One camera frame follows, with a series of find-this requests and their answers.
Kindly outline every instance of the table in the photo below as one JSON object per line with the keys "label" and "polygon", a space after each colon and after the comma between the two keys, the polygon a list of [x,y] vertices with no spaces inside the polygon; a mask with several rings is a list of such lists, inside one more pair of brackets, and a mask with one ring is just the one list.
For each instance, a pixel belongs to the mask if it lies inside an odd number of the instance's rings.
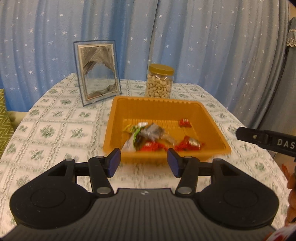
{"label": "table", "polygon": [[[145,82],[121,81],[123,95],[144,96]],[[223,158],[275,191],[280,200],[273,226],[280,228],[288,208],[287,181],[266,150],[236,139],[243,126],[221,103],[201,87],[173,84],[171,98],[204,104],[228,141],[232,153]],[[65,158],[85,162],[105,155],[102,150],[112,99],[82,106],[76,74],[71,74],[47,91],[25,116],[0,160],[0,237],[15,226],[9,209],[13,192]],[[110,180],[116,191],[124,188],[162,188],[178,184],[165,164],[120,164]],[[199,177],[197,191],[209,185],[209,177]],[[91,190],[88,177],[78,184]]]}

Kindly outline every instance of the orange tray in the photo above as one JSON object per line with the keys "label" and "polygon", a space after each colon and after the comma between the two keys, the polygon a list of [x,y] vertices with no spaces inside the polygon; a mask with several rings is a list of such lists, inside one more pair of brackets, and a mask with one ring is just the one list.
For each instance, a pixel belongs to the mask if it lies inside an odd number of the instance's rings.
{"label": "orange tray", "polygon": [[[187,118],[192,127],[180,127],[179,120]],[[164,128],[178,143],[184,136],[205,143],[200,151],[180,151],[180,156],[194,156],[206,161],[217,154],[227,154],[231,148],[205,107],[196,101],[117,96],[114,98],[106,130],[103,150],[109,154],[122,148],[129,134],[128,125],[147,121]],[[122,162],[166,162],[165,151],[122,152]]]}

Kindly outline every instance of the curtain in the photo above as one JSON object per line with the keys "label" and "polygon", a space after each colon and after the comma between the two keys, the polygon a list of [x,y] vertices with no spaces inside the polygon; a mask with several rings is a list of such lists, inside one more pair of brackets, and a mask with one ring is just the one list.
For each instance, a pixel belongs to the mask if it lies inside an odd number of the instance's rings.
{"label": "curtain", "polygon": [[286,0],[160,1],[149,59],[257,128],[281,69],[288,15]]}
{"label": "curtain", "polygon": [[260,128],[296,135],[296,17],[291,20],[287,48],[282,77]]}
{"label": "curtain", "polygon": [[0,88],[8,109],[28,111],[76,72],[73,41],[115,40],[120,78],[145,80],[156,8],[157,0],[2,0]]}
{"label": "curtain", "polygon": [[277,83],[286,0],[5,0],[0,71],[11,109],[28,111],[76,72],[73,41],[116,41],[121,79],[156,62],[203,87],[246,126],[260,123]]}

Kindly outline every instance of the gold lid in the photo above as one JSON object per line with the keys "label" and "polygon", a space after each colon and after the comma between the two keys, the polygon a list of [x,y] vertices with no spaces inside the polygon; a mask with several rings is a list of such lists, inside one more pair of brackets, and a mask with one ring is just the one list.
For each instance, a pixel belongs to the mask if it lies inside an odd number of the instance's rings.
{"label": "gold lid", "polygon": [[174,68],[163,64],[151,64],[149,66],[149,71],[161,75],[173,75],[175,72]]}

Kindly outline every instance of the plastic jar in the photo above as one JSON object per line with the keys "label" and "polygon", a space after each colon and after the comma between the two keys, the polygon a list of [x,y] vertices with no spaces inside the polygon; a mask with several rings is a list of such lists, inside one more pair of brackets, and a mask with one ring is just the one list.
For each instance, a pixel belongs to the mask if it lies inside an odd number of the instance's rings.
{"label": "plastic jar", "polygon": [[168,99],[174,81],[174,71],[174,68],[167,65],[151,64],[147,74],[145,96]]}

